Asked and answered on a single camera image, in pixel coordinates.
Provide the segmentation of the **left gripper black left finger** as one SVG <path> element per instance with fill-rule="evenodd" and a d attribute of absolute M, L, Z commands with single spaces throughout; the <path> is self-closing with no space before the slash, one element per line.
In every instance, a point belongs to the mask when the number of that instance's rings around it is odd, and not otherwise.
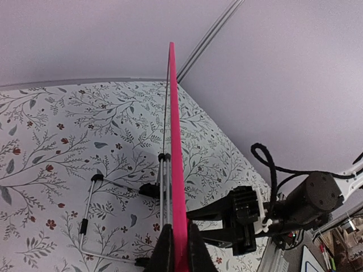
<path fill-rule="evenodd" d="M 172 272 L 174 270 L 174 233 L 171 224 L 165 224 L 144 272 Z"/>

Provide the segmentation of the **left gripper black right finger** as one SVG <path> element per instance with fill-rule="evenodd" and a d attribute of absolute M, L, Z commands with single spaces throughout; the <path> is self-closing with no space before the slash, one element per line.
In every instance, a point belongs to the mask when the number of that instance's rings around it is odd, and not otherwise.
<path fill-rule="evenodd" d="M 188 223 L 188 268 L 191 272 L 217 272 L 199 228 Z"/>

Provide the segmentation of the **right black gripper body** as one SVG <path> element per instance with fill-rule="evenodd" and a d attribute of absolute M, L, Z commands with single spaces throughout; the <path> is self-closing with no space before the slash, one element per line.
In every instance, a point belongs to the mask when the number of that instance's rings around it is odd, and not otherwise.
<path fill-rule="evenodd" d="M 332 174 L 309 174 L 286 198 L 273 207 L 251 194 L 253 202 L 244 195 L 233 203 L 231 227 L 236 228 L 231 248 L 234 255 L 256 250 L 256 238 L 272 237 L 280 248 L 291 244 L 287 236 L 294 231 L 307 231 L 328 222 L 331 212 L 343 204 L 343 194 Z"/>

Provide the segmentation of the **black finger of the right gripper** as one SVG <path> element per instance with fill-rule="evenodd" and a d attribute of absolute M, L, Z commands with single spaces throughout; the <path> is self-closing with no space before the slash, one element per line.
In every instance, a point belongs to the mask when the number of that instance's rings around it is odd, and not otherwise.
<path fill-rule="evenodd" d="M 226 209 L 206 209 L 200 208 L 187 212 L 187 218 L 196 221 L 220 221 Z"/>
<path fill-rule="evenodd" d="M 226 232 L 201 232 L 201 236 L 209 245 L 219 248 L 231 247 L 231 236 Z"/>

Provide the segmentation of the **pink framed whiteboard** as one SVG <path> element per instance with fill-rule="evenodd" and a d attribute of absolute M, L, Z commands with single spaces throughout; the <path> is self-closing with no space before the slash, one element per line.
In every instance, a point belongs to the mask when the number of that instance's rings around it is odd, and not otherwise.
<path fill-rule="evenodd" d="M 175 271 L 188 271 L 188 227 L 185 206 L 183 154 L 180 136 L 179 98 L 174 42 L 170 43 L 168 64 L 171 107 L 172 219 L 174 232 Z"/>

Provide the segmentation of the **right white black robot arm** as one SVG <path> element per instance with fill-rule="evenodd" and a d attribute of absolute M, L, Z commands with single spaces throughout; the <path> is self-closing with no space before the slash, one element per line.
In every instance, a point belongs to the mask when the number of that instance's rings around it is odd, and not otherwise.
<path fill-rule="evenodd" d="M 362 188 L 362 169 L 336 174 L 326 171 L 297 171 L 278 167 L 260 145 L 251 151 L 270 170 L 271 195 L 264 202 L 251 186 L 238 186 L 227 196 L 187 212 L 190 221 L 220 221 L 222 228 L 201 231 L 203 240 L 219 248 L 230 248 L 235 256 L 256 250 L 256 239 L 272 237 L 281 248 L 294 231 L 317 229 Z"/>

